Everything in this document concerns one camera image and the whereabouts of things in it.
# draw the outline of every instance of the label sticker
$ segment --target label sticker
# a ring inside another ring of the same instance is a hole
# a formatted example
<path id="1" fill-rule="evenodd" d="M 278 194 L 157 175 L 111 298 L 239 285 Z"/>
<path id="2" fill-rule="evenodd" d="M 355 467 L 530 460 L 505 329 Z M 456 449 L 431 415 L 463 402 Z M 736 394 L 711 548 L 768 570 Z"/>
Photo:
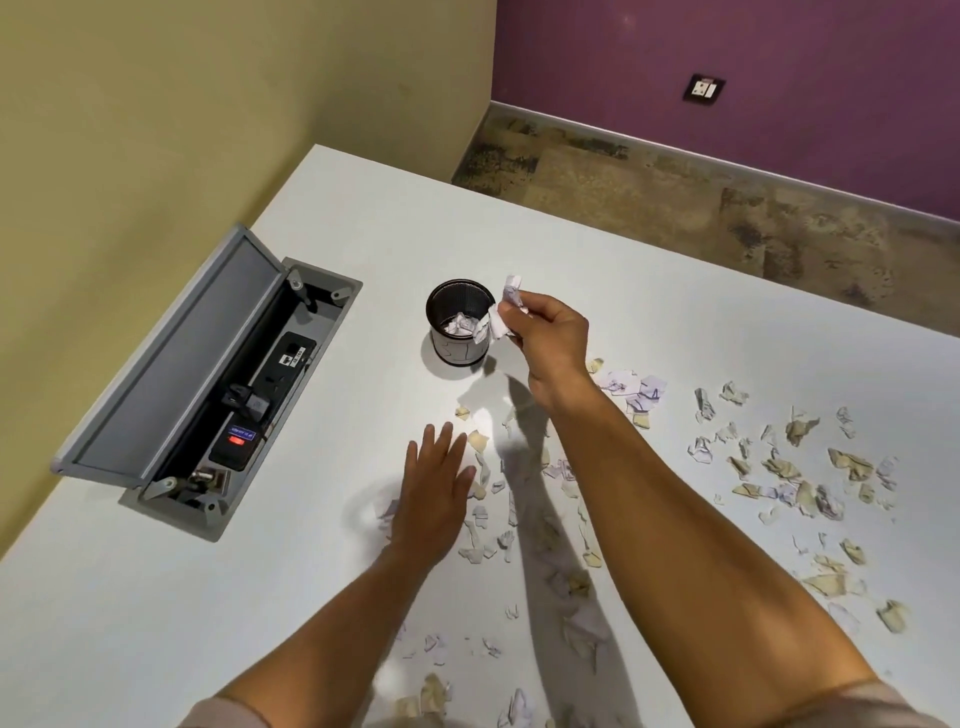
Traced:
<path id="1" fill-rule="evenodd" d="M 256 437 L 256 433 L 251 429 L 246 429 L 245 427 L 238 427 L 237 425 L 231 425 L 227 428 L 227 432 L 231 435 L 236 435 L 237 437 L 242 437 L 248 443 L 253 441 L 253 438 Z"/>

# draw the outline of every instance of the floor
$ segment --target floor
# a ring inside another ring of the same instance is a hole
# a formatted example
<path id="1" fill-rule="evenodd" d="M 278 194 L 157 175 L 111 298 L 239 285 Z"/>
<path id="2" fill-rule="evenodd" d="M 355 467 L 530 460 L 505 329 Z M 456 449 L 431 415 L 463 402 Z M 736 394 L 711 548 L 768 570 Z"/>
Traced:
<path id="1" fill-rule="evenodd" d="M 960 335 L 960 223 L 498 106 L 453 182 Z"/>

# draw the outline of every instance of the wall switch plate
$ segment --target wall switch plate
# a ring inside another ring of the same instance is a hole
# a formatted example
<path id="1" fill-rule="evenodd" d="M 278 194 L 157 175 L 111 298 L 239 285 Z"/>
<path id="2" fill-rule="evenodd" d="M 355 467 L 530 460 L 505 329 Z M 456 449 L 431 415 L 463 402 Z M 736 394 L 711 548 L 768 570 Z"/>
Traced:
<path id="1" fill-rule="evenodd" d="M 723 79 L 695 73 L 684 91 L 684 101 L 710 106 L 716 102 L 726 83 Z"/>

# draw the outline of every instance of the gray metal lid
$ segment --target gray metal lid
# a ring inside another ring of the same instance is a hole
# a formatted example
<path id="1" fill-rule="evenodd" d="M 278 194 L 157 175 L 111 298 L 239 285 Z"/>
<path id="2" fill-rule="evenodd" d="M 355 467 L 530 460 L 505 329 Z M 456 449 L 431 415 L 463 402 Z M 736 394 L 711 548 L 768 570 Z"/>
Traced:
<path id="1" fill-rule="evenodd" d="M 51 470 L 135 488 L 156 470 L 286 278 L 236 226 L 60 447 Z"/>

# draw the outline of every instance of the beige wall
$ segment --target beige wall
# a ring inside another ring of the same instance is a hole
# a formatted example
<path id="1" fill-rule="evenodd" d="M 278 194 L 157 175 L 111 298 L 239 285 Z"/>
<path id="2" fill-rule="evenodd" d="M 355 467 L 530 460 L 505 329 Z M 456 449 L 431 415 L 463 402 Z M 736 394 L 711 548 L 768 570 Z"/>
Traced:
<path id="1" fill-rule="evenodd" d="M 231 223 L 314 142 L 448 180 L 495 0 L 8 0 L 0 553 L 47 463 Z"/>

